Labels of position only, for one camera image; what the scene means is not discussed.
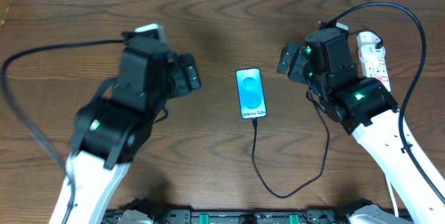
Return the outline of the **blue Galaxy smartphone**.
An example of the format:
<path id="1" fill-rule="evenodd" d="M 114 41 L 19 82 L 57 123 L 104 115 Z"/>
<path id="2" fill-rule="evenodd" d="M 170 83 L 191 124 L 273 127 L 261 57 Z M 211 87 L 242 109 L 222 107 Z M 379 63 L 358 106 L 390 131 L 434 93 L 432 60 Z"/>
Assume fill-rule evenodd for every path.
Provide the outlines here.
<path id="1" fill-rule="evenodd" d="M 244 120 L 267 116 L 261 71 L 258 67 L 236 71 L 241 117 Z"/>

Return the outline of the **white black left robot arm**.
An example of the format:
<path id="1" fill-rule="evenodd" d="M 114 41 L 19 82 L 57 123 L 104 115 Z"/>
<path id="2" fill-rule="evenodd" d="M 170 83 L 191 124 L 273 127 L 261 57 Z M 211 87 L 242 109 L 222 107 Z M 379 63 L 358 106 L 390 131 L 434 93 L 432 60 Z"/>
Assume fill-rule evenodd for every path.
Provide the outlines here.
<path id="1" fill-rule="evenodd" d="M 195 60 L 154 31 L 124 32 L 119 74 L 105 80 L 76 117 L 51 223 L 100 223 L 167 100 L 200 88 Z"/>

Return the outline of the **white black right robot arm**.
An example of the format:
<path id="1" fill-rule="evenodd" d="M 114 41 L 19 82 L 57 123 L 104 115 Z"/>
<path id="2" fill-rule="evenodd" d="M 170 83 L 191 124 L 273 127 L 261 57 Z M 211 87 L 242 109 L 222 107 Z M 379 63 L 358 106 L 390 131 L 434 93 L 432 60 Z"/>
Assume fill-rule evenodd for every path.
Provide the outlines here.
<path id="1" fill-rule="evenodd" d="M 304 46 L 287 43 L 277 72 L 318 95 L 315 107 L 373 157 L 414 223 L 443 223 L 444 178 L 391 94 L 382 38 L 370 30 L 357 33 L 358 66 L 350 55 L 349 35 L 346 26 L 337 26 L 309 34 Z"/>

